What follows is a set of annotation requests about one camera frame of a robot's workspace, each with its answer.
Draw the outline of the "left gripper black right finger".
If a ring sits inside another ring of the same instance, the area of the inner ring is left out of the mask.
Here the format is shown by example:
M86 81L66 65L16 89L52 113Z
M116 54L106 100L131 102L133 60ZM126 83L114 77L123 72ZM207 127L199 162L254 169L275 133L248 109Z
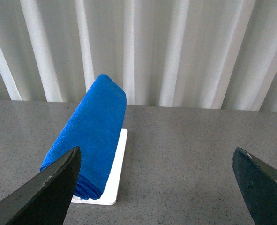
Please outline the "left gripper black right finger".
M277 169L242 148L236 148L232 168L256 225L277 225Z

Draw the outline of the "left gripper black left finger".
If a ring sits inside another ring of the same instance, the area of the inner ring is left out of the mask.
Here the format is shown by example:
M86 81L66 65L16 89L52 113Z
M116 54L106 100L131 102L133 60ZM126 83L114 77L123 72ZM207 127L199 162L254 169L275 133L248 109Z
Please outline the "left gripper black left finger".
M73 147L0 201L0 225L61 225L78 180L79 147Z

